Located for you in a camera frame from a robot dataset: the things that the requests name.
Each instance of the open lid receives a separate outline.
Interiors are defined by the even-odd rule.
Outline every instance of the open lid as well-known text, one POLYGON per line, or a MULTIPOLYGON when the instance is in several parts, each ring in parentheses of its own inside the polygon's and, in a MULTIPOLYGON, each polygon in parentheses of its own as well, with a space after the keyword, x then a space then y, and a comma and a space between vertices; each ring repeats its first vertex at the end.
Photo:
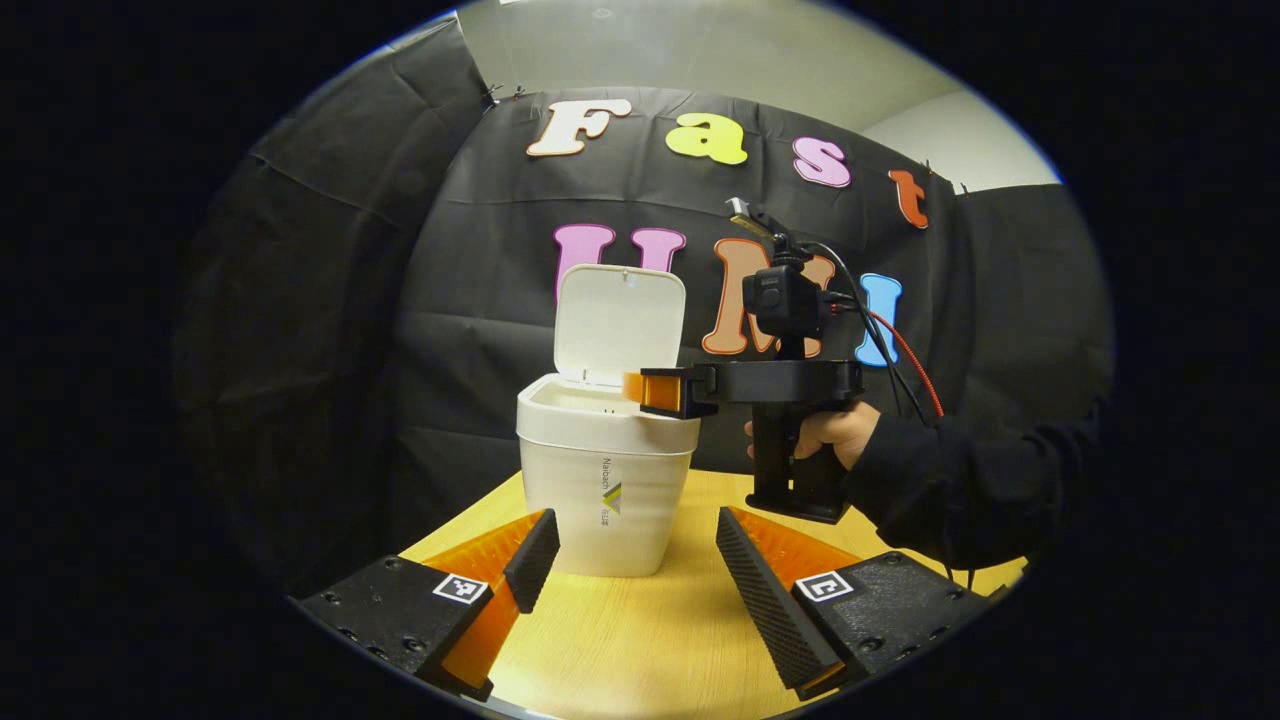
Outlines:
POLYGON ((571 380, 622 386, 622 373, 675 368, 685 325, 685 283, 671 273, 575 265, 561 278, 556 370, 571 380))

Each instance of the blue letter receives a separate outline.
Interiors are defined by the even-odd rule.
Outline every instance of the blue letter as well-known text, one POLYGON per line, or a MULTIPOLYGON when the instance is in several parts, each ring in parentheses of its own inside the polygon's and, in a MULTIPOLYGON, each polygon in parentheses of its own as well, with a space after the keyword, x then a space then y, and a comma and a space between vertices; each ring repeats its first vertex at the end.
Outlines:
MULTIPOLYGON (((863 290, 867 291, 867 310, 876 313, 888 324, 895 324, 893 311, 897 309, 897 299, 902 295, 902 283, 895 281, 893 278, 887 278, 884 275, 877 275, 876 273, 867 273, 859 278, 863 290)), ((888 356, 893 363, 897 363, 897 348, 893 347, 893 333, 881 323, 881 334, 884 336, 884 346, 888 347, 888 356)), ((858 351, 854 354, 858 361, 863 365, 872 365, 876 368, 884 368, 884 356, 876 347, 876 341, 872 340, 869 332, 863 331, 863 343, 858 346, 858 351)))

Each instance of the orange letter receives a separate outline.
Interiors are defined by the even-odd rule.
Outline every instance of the orange letter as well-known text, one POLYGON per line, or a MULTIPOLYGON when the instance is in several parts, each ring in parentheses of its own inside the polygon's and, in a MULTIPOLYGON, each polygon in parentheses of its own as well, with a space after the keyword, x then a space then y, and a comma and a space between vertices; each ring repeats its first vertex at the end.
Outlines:
POLYGON ((920 186, 915 184, 915 178, 911 177, 911 173, 906 170, 890 170, 888 177, 897 183, 897 209, 902 211, 906 222, 920 229, 929 227, 929 218, 915 204, 916 197, 924 200, 924 191, 920 190, 920 186))
POLYGON ((586 131, 586 137, 600 137, 609 126, 609 113, 623 117, 631 113, 627 100, 564 100, 547 106, 552 119, 543 131, 543 137, 529 146, 530 155, 572 155, 581 152, 586 143, 577 138, 577 131, 586 131), (586 113, 602 110, 599 113, 586 113))
MULTIPOLYGON (((764 352, 774 337, 760 332, 755 315, 748 314, 742 306, 742 278, 769 266, 764 247, 750 240, 726 237, 716 243, 716 255, 724 261, 724 284, 721 290, 721 306, 716 313, 716 329, 703 338, 703 350, 713 355, 736 355, 746 350, 746 336, 742 334, 742 315, 751 323, 751 340, 755 351, 764 352)), ((823 288, 836 274, 836 265, 826 258, 814 258, 805 263, 804 277, 823 288)), ((805 338, 805 357, 813 357, 822 351, 822 342, 805 338)))

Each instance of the decorative letter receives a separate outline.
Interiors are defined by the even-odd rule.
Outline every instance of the decorative letter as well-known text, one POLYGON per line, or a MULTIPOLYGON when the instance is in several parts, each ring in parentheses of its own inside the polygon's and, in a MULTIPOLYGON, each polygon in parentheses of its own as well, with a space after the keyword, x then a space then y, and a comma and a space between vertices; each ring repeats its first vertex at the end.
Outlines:
POLYGON ((797 137, 791 143, 791 150, 796 154, 795 169, 804 179, 831 187, 849 184, 851 179, 849 168, 841 163, 845 152, 835 142, 817 137, 797 137))
POLYGON ((604 246, 613 242, 613 229, 604 225, 561 225, 556 228, 556 243, 561 246, 559 268, 556 269, 556 302, 559 304, 559 283, 573 265, 595 265, 604 246))
POLYGON ((897 183, 897 209, 902 211, 906 222, 920 229, 929 227, 929 218, 915 204, 916 197, 924 200, 924 191, 920 190, 920 186, 915 184, 915 178, 911 177, 911 173, 906 170, 890 170, 888 177, 897 183))
MULTIPOLYGON (((746 315, 751 324, 755 351, 764 352, 774 338, 760 332, 755 315, 749 315, 742 306, 742 278, 768 268, 769 256, 760 243, 733 237, 717 242, 716 255, 724 261, 724 284, 721 290, 721 306, 716 314, 716 329, 703 338, 703 350, 714 355, 736 355, 746 350, 746 336, 742 334, 742 315, 746 315)), ((823 288, 835 274, 836 265, 826 258, 814 258, 804 266, 804 277, 823 288)), ((805 357, 813 357, 822 352, 822 342, 805 338, 804 350, 805 357)))
POLYGON ((640 247, 641 268, 669 273, 671 258, 685 246, 685 236, 662 228, 644 228, 631 233, 631 242, 640 247))
MULTIPOLYGON (((897 299, 902 295, 902 283, 893 278, 867 273, 859 278, 859 284, 867 291, 867 310, 884 318, 888 324, 895 324, 897 320, 893 319, 893 313, 897 310, 897 299)), ((872 318, 872 322, 879 323, 876 318, 872 318)), ((884 323, 881 323, 881 336, 884 337, 884 347, 888 348, 890 359, 897 363, 893 333, 884 327, 884 323)), ((884 356, 881 355, 879 348, 876 347, 876 341, 872 340, 872 334, 867 331, 863 331, 863 343, 858 346, 854 357, 863 365, 873 365, 876 368, 886 365, 884 356)))
POLYGON ((526 152, 534 156, 572 155, 581 152, 586 143, 577 138, 577 131, 586 131, 586 137, 600 137, 609 126, 609 113, 623 117, 631 113, 627 100, 563 100, 547 106, 552 119, 543 131, 543 137, 529 146, 526 152), (600 110, 599 113, 586 113, 600 110))
POLYGON ((667 133, 667 147, 681 155, 710 158, 726 165, 746 160, 742 150, 742 126, 710 113, 685 113, 676 118, 681 126, 667 133))

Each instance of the white wall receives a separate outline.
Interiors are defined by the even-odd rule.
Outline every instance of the white wall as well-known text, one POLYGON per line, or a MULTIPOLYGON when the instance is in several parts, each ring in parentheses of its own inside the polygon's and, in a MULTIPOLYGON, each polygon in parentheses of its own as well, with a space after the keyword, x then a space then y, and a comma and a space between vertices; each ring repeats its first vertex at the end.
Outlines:
POLYGON ((1020 129, 966 90, 920 102, 859 135, 919 163, 928 160, 956 192, 960 183, 975 192, 1061 182, 1020 129))
POLYGON ((517 85, 666 87, 858 131, 964 88, 829 0, 479 0, 458 19, 499 99, 517 85))

